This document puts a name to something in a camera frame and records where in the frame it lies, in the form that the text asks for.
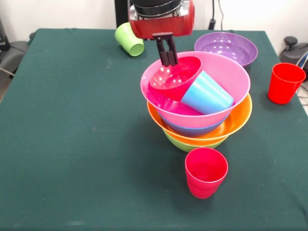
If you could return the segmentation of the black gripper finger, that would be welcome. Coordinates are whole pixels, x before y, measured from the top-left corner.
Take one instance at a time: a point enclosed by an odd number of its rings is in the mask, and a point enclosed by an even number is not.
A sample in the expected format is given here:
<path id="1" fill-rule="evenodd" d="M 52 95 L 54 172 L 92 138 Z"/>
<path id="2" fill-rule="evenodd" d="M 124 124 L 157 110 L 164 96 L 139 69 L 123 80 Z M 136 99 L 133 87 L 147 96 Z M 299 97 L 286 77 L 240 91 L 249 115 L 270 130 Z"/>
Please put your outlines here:
<path id="1" fill-rule="evenodd" d="M 155 40 L 162 65 L 166 67 L 170 66 L 170 61 L 168 56 L 169 51 L 166 51 L 164 47 L 164 41 L 166 41 L 167 45 L 169 45 L 168 39 L 157 37 Z"/>
<path id="2" fill-rule="evenodd" d="M 167 36 L 167 44 L 168 44 L 168 60 L 171 66 L 176 66 L 178 62 L 176 46 L 173 40 L 173 35 Z"/>

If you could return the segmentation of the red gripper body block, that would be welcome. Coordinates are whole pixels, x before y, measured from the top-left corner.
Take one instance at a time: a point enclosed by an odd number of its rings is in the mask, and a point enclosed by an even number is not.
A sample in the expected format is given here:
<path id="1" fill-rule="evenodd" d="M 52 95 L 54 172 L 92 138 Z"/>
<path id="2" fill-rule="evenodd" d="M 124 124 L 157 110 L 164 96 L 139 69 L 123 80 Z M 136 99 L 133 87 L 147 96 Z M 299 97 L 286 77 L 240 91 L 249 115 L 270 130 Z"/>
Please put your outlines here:
<path id="1" fill-rule="evenodd" d="M 192 0 L 133 0 L 128 4 L 128 21 L 136 37 L 153 39 L 192 33 L 195 7 Z"/>

